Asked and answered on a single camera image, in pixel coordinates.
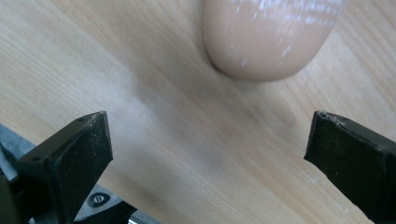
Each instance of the light wood table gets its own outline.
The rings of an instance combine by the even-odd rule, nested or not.
[[[319,109],[396,139],[396,1],[346,1],[303,71],[262,84],[213,68],[202,4],[0,1],[0,122],[39,144],[105,110],[100,183],[161,223],[370,223],[303,156]]]

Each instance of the wood grain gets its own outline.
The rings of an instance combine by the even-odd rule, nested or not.
[[[1,1],[0,122],[39,144],[107,111],[100,183],[161,223],[370,223],[303,155],[318,109],[396,139],[396,2],[347,1],[304,70],[262,84],[213,68],[202,4]]]

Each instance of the black rubber pad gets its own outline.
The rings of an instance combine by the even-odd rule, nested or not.
[[[304,159],[375,223],[396,223],[396,143],[353,120],[317,111]]]

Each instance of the wooden surface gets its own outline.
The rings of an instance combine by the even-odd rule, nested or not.
[[[0,1],[0,122],[39,144],[107,111],[100,183],[161,223],[370,223],[303,155],[318,109],[396,139],[396,1],[346,1],[303,71],[262,84],[213,69],[202,4]]]

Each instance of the black plastic part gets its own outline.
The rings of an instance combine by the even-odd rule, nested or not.
[[[106,112],[76,119],[17,161],[36,223],[73,223],[112,161]]]
[[[314,114],[304,159],[375,223],[396,223],[396,143],[331,113]]]
[[[99,214],[90,216],[85,220],[76,221],[75,224],[128,224],[129,217],[136,209],[126,202],[121,202]]]

